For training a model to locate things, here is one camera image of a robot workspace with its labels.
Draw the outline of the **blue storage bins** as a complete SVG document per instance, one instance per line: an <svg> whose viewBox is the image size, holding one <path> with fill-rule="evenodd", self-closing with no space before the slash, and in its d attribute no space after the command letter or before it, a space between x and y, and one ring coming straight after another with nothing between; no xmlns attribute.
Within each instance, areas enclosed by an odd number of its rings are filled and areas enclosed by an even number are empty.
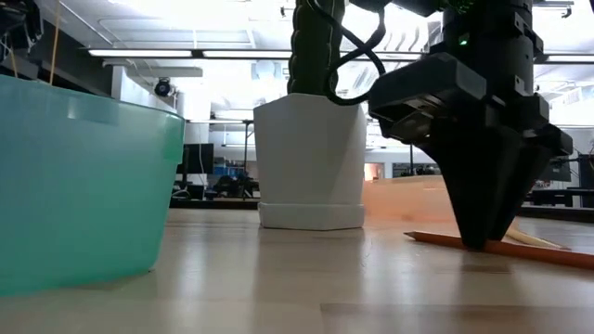
<svg viewBox="0 0 594 334"><path fill-rule="evenodd" d="M230 167L225 167L225 166L215 166L213 168L213 174L217 177L230 177L232 179L237 179L240 175L242 175L244 172L244 169L239 166L230 166Z"/></svg>

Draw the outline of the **orange translucent plastic bin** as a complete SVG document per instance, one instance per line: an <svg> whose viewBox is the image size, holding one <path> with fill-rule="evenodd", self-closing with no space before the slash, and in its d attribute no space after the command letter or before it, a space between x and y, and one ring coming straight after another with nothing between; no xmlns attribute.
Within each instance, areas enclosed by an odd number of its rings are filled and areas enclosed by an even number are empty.
<svg viewBox="0 0 594 334"><path fill-rule="evenodd" d="M441 175L407 176L365 181L366 216L397 221L456 221Z"/></svg>

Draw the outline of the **green cactus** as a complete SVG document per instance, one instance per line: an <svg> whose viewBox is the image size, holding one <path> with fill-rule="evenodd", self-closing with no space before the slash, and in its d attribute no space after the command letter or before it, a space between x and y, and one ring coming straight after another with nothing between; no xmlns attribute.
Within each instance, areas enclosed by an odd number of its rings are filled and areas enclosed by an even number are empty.
<svg viewBox="0 0 594 334"><path fill-rule="evenodd" d="M342 32L327 23L307 0L296 0L292 15L288 94L325 96L336 88L338 74L329 77L329 65L341 57Z"/></svg>

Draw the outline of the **green translucent plastic bin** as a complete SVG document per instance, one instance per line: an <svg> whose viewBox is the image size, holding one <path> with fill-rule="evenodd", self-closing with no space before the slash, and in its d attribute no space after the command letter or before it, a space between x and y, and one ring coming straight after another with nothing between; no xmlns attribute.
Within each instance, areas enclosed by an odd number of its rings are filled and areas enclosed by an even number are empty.
<svg viewBox="0 0 594 334"><path fill-rule="evenodd" d="M148 271L184 130L169 111L0 75L0 296Z"/></svg>

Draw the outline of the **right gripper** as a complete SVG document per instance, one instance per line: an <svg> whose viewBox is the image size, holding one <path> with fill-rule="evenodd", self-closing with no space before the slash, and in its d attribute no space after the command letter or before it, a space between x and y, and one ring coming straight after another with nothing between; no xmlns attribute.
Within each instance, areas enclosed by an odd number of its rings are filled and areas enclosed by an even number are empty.
<svg viewBox="0 0 594 334"><path fill-rule="evenodd" d="M549 122L549 104L535 92L534 63L544 56L544 43L533 29L533 0L438 4L442 42L431 51L444 51L485 78L504 125L434 121L420 144L440 167L463 245L480 250L487 240L503 239L550 150L569 156L573 139Z"/></svg>

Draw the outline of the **orange pencil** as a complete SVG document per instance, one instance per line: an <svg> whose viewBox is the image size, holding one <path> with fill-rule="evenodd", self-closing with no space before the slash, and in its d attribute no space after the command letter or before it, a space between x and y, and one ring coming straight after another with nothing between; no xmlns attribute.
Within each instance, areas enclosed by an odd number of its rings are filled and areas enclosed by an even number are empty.
<svg viewBox="0 0 594 334"><path fill-rule="evenodd" d="M471 250L471 248L466 247L462 243L462 240L459 237L420 231L405 232L404 235L413 238L418 242L467 251ZM546 249L511 244L501 241L487 241L484 246L479 249L479 251L541 263L558 264L574 268L594 270L594 254L572 252L568 250Z"/></svg>

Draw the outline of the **white faceted plant pot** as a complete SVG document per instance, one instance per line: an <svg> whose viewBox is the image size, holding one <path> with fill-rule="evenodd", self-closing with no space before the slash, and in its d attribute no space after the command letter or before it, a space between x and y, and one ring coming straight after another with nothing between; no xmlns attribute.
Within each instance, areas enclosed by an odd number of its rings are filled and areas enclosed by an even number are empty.
<svg viewBox="0 0 594 334"><path fill-rule="evenodd" d="M290 94L253 111L264 228L360 228L367 120L359 106Z"/></svg>

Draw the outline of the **black computer monitor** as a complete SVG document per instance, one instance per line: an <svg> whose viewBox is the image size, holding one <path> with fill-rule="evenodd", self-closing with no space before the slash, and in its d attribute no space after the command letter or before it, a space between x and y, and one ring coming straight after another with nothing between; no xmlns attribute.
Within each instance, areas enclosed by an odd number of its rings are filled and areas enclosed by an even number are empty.
<svg viewBox="0 0 594 334"><path fill-rule="evenodd" d="M594 155L579 154L577 158L579 186L594 189Z"/></svg>
<svg viewBox="0 0 594 334"><path fill-rule="evenodd" d="M178 174L212 174L214 147L213 144L185 144L183 159L177 165Z"/></svg>
<svg viewBox="0 0 594 334"><path fill-rule="evenodd" d="M571 182L572 171L570 160L567 158L553 158L539 176L540 181Z"/></svg>

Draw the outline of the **black desk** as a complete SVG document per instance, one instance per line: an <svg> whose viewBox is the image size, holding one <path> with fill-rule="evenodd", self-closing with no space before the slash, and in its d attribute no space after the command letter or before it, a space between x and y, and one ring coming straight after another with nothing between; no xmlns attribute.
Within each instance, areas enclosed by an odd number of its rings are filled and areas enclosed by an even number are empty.
<svg viewBox="0 0 594 334"><path fill-rule="evenodd" d="M594 189L588 188L536 189L531 191L524 201L536 206L562 204L565 207L573 207L574 197L579 198L580 208L594 209Z"/></svg>

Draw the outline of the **yellow pencil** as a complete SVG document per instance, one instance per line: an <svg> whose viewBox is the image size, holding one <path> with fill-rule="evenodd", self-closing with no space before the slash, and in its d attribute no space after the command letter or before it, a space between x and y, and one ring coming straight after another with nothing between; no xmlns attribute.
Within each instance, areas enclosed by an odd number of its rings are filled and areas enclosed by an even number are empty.
<svg viewBox="0 0 594 334"><path fill-rule="evenodd" d="M538 238L532 235L529 235L522 230L520 230L517 226L512 225L505 234L506 238L513 239L517 242L520 242L525 245L540 247L540 248L548 248L548 249L555 249L555 250L563 250L567 251L568 248L554 243L552 241L548 241L543 238Z"/></svg>

